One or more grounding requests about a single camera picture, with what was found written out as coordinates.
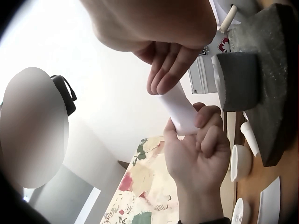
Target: wrist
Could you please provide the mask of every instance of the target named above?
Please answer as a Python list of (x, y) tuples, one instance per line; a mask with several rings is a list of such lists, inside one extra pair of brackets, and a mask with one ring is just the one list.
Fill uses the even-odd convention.
[(223, 218), (220, 189), (210, 193), (178, 187), (179, 215), (183, 224), (199, 224)]

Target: hand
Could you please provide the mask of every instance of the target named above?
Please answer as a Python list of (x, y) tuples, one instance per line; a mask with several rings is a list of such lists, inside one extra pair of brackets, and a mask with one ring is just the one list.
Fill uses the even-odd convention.
[(133, 52), (152, 65), (147, 91), (165, 94), (213, 40), (209, 0), (81, 0), (104, 45)]
[(193, 105), (197, 135), (177, 138), (171, 120), (165, 130), (165, 159), (177, 185), (180, 219), (198, 224), (223, 217), (220, 186), (228, 170), (230, 145), (217, 106)]
[(152, 65), (147, 80), (148, 93), (163, 95), (171, 90), (202, 49), (190, 49), (177, 43), (152, 42), (146, 48), (134, 51), (137, 57)]

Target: white porcelain bowl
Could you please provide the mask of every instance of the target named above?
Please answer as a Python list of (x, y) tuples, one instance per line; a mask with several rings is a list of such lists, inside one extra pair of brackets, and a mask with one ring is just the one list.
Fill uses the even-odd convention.
[(231, 152), (231, 181), (236, 182), (246, 177), (251, 169), (250, 150), (243, 145), (234, 145)]
[(242, 198), (236, 202), (231, 224), (248, 224), (251, 209), (249, 203)]

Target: red cross logo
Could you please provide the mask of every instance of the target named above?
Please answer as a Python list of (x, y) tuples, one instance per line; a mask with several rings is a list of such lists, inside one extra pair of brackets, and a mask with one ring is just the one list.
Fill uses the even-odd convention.
[(220, 50), (223, 53), (231, 51), (229, 47), (228, 37), (224, 37), (222, 39), (221, 43), (218, 45), (218, 50)]

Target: paper tube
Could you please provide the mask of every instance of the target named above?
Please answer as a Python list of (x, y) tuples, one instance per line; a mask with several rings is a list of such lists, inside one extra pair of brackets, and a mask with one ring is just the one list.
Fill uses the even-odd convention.
[(194, 125), (197, 111), (187, 99), (180, 82), (166, 94), (158, 97), (167, 109), (178, 136), (197, 133), (198, 128)]

